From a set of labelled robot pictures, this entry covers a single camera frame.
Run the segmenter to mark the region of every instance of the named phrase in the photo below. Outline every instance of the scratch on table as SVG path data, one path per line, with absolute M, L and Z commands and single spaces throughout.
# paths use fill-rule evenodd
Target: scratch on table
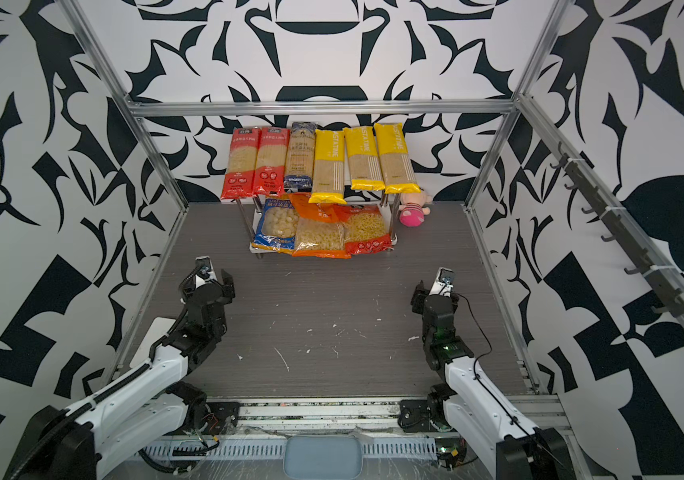
M 284 365 L 286 365 L 286 371 L 288 372 L 289 371 L 289 364 L 286 363 L 286 359 L 284 358 L 284 356 L 280 354 L 280 351 L 277 348 L 273 347 L 273 350 L 275 350 L 276 353 L 279 355 L 280 359 L 284 361 Z

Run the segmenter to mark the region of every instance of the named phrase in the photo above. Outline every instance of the plush doll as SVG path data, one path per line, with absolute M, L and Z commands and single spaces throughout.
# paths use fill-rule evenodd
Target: plush doll
M 400 196 L 400 222 L 406 226 L 419 226 L 425 221 L 425 215 L 430 213 L 430 208 L 423 206 L 431 202 L 433 197 L 426 193 L 401 194 Z

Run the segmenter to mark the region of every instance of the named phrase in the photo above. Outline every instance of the patterned backdrop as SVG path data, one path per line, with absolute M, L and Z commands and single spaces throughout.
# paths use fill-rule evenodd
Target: patterned backdrop
M 177 214 L 59 7 L 0 2 L 0 478 L 98 388 Z
M 684 274 L 684 0 L 577 0 L 534 98 Z M 516 327 L 588 456 L 684 475 L 684 330 L 520 120 L 476 212 Z
M 510 98 L 552 0 L 89 0 L 82 6 L 138 101 Z M 406 122 L 420 185 L 464 200 L 498 115 L 308 117 L 328 128 Z M 234 126 L 148 122 L 190 201 L 218 201 Z M 365 198 L 347 192 L 348 198 Z

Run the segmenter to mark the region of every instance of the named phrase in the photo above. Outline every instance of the pasta package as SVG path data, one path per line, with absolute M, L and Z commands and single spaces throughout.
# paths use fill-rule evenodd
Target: pasta package
M 298 221 L 299 215 L 291 205 L 290 199 L 267 198 L 251 246 L 292 254 Z
M 312 204 L 346 204 L 344 201 L 344 132 L 315 131 Z
M 376 254 L 393 247 L 390 232 L 376 205 L 337 206 L 344 226 L 344 248 L 350 255 Z
M 401 124 L 374 124 L 386 194 L 418 194 Z
M 353 190 L 384 190 L 380 159 L 376 154 L 374 130 L 371 127 L 344 129 L 347 166 Z
M 286 155 L 284 188 L 312 188 L 315 161 L 315 129 L 311 121 L 295 121 L 291 125 L 289 151 Z
M 332 205 L 311 204 L 307 194 L 292 194 L 291 204 L 299 215 L 293 256 L 350 258 L 344 228 Z
M 254 170 L 255 195 L 284 194 L 284 165 L 288 145 L 288 128 L 260 128 L 257 165 Z
M 236 128 L 230 140 L 230 158 L 224 174 L 222 198 L 254 196 L 254 166 L 257 163 L 259 128 Z

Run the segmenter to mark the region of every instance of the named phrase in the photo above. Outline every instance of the orange pasta bag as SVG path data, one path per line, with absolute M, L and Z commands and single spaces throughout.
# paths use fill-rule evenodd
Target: orange pasta bag
M 228 170 L 224 174 L 222 198 L 254 196 L 254 166 L 257 163 L 259 128 L 236 128 L 230 140 Z
M 376 254 L 393 246 L 388 226 L 376 205 L 335 205 L 344 225 L 344 248 L 348 254 Z
M 254 171 L 255 195 L 284 194 L 284 165 L 288 145 L 288 128 L 260 128 L 257 169 Z
M 311 204 L 308 194 L 292 194 L 291 205 L 299 215 L 292 256 L 350 258 L 344 248 L 344 228 L 329 204 Z

